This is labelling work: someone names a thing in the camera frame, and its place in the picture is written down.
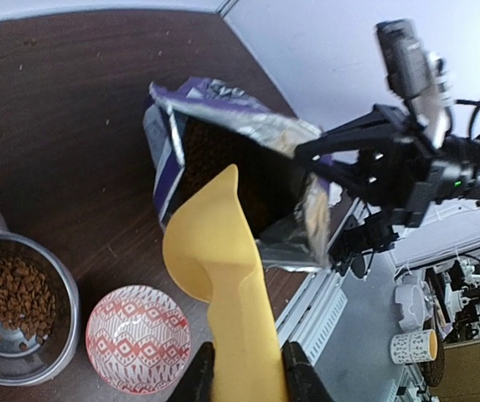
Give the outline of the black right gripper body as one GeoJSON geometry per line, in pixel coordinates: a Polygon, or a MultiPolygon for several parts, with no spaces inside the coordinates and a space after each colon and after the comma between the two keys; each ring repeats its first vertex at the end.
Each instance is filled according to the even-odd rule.
{"type": "Polygon", "coordinates": [[[417,228],[432,203],[478,199],[476,153],[476,143],[455,136],[446,138],[438,150],[422,135],[400,142],[387,168],[387,220],[417,228]]]}

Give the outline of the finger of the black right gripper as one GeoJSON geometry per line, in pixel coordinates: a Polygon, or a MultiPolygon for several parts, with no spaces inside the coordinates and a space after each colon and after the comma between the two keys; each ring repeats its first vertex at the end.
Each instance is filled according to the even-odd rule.
{"type": "Polygon", "coordinates": [[[294,160],[372,205],[415,204],[415,118],[372,111],[296,147],[294,160]]]}

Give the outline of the purple puppy food bag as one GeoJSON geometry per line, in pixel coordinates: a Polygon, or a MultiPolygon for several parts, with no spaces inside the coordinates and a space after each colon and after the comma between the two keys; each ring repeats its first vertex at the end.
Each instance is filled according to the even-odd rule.
{"type": "Polygon", "coordinates": [[[320,127],[276,113],[222,80],[192,77],[178,89],[149,86],[143,129],[155,167],[153,202],[161,226],[230,165],[265,266],[330,268],[332,206],[342,190],[307,172],[296,147],[320,127]]]}

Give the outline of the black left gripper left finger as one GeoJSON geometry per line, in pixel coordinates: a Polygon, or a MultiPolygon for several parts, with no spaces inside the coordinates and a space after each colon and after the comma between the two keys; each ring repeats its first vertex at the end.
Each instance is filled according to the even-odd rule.
{"type": "Polygon", "coordinates": [[[215,350],[203,343],[170,395],[170,402],[210,402],[215,350]]]}

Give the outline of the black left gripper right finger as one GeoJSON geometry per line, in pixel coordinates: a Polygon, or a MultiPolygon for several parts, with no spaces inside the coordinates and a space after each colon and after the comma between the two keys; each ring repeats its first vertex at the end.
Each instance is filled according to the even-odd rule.
{"type": "Polygon", "coordinates": [[[333,402],[300,343],[286,341],[281,351],[290,401],[333,402]]]}

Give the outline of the yellow plastic food scoop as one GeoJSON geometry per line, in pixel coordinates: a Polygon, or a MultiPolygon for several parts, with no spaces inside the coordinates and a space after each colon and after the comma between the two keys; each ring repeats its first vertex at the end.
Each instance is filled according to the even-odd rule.
{"type": "Polygon", "coordinates": [[[213,401],[286,401],[286,377],[261,257],[231,164],[169,220],[163,259],[186,294],[208,303],[213,401]]]}

